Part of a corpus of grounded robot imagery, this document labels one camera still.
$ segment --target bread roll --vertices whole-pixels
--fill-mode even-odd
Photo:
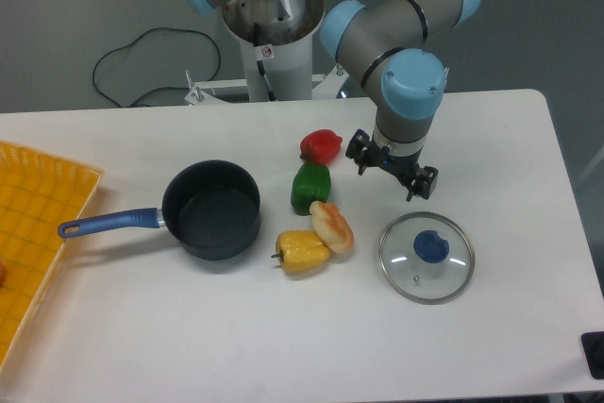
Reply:
[[[333,203],[316,200],[310,204],[314,231],[337,254],[348,252],[355,242],[350,226]]]

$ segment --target pot lid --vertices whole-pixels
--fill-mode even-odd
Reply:
[[[379,259],[394,289],[421,304],[441,304],[461,293],[475,261],[463,231],[426,211],[405,214],[386,228]]]

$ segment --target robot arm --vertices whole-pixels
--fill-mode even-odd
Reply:
[[[323,0],[191,0],[201,13],[221,8],[239,41],[250,101],[312,97],[312,35]]]
[[[428,199],[438,171],[418,164],[424,140],[443,99],[447,70],[418,49],[429,36],[471,16],[480,0],[388,0],[369,10],[357,1],[336,6],[321,27],[329,54],[377,106],[371,139],[359,130],[346,155],[359,165],[394,175]]]
[[[310,98],[309,38],[321,24],[323,0],[192,2],[201,12],[222,7],[227,27],[242,44],[250,100],[268,100],[273,92],[282,100]],[[360,175],[367,167],[394,175],[409,191],[407,200],[414,195],[428,199],[436,185],[438,171],[420,167],[418,160],[443,99],[447,73],[420,47],[430,36],[474,14],[479,4],[480,0],[387,0],[369,9],[349,0],[336,6],[321,25],[326,50],[377,106],[371,138],[357,131],[346,155],[359,165]],[[266,50],[271,60],[257,57],[259,49]],[[305,63],[290,66],[299,60]],[[271,70],[272,84],[267,76]]]

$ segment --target yellow tray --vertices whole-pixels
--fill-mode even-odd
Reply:
[[[62,259],[59,224],[81,215],[102,175],[0,141],[0,370]]]

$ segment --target saucepan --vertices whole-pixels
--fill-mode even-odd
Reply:
[[[260,192],[254,178],[225,160],[197,162],[174,177],[161,209],[146,208],[77,219],[59,226],[74,238],[123,227],[167,227],[190,254],[225,260],[243,252],[260,230]]]

